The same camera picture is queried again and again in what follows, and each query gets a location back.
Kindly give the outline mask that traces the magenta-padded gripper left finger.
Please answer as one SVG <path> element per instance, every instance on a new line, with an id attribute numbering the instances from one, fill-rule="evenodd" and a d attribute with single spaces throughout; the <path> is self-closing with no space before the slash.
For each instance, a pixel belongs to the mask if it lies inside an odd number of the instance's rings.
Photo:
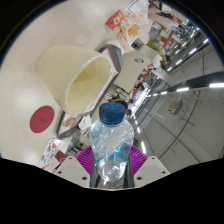
<path id="1" fill-rule="evenodd" d="M 59 162 L 59 168 L 54 172 L 55 175 L 84 188 L 96 185 L 97 174 L 94 170 L 94 160 L 90 146 L 79 152 L 75 157 L 66 156 L 63 152 L 58 151 L 55 158 Z"/>

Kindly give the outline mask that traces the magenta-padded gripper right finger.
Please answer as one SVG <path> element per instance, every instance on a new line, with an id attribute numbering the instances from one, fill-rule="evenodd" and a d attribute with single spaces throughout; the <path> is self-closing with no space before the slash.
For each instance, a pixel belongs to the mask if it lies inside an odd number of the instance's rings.
<path id="1" fill-rule="evenodd" d="M 125 171 L 124 187 L 140 188 L 169 174 L 170 172 L 156 156 L 147 156 L 133 146 Z"/>

